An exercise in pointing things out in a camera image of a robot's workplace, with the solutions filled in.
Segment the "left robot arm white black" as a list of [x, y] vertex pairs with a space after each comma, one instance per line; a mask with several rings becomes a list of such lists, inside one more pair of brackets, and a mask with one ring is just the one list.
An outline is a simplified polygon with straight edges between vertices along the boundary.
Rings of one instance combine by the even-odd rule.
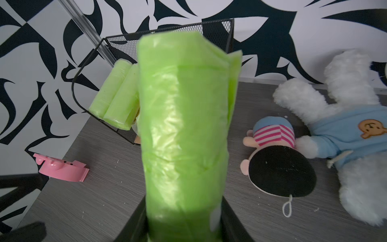
[[[47, 181], [48, 178], [40, 173], [2, 175], [1, 189], [12, 188], [13, 190], [1, 195], [1, 211], [6, 210], [36, 189], [42, 190]], [[47, 231], [44, 222], [34, 222], [15, 230], [4, 223], [9, 218], [21, 215], [25, 210], [26, 207], [22, 207], [1, 217], [2, 242], [42, 242], [45, 239]]]

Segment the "green trash bag roll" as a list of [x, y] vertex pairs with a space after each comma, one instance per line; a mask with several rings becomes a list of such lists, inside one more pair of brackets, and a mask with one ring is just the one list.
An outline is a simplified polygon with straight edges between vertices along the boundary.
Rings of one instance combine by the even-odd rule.
[[242, 52], [199, 32], [137, 45], [142, 161], [152, 242], [218, 242]]
[[98, 119], [103, 119], [132, 65], [125, 59], [119, 59], [115, 62], [113, 69], [89, 107], [91, 114]]
[[103, 117], [105, 122], [120, 130], [131, 129], [140, 109], [137, 85], [139, 77], [139, 66], [134, 64], [106, 111]]

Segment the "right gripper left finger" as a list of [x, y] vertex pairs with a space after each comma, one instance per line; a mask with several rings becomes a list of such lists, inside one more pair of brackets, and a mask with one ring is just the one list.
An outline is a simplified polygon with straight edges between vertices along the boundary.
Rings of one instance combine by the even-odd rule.
[[114, 242], [147, 241], [148, 222], [146, 214], [146, 197], [144, 196]]

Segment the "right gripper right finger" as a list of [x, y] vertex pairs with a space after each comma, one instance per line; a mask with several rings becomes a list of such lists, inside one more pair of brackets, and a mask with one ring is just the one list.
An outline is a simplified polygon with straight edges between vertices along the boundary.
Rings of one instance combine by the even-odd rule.
[[225, 197], [222, 198], [220, 222], [223, 242], [255, 242]]

